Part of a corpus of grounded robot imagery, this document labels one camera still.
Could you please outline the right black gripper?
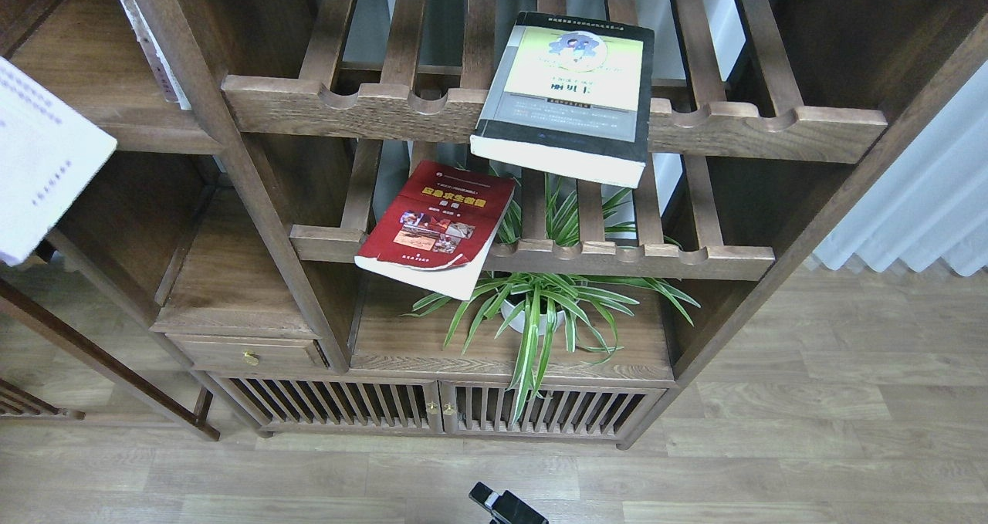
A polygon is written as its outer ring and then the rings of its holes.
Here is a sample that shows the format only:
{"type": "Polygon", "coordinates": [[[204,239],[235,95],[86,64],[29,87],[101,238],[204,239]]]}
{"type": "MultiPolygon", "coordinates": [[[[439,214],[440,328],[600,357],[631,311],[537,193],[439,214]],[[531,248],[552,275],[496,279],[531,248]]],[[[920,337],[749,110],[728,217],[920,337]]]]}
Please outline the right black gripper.
{"type": "Polygon", "coordinates": [[[534,523],[546,524],[548,520],[543,514],[523,502],[509,490],[498,495],[483,482],[476,482],[470,490],[469,498],[490,513],[491,523],[534,523]]]}

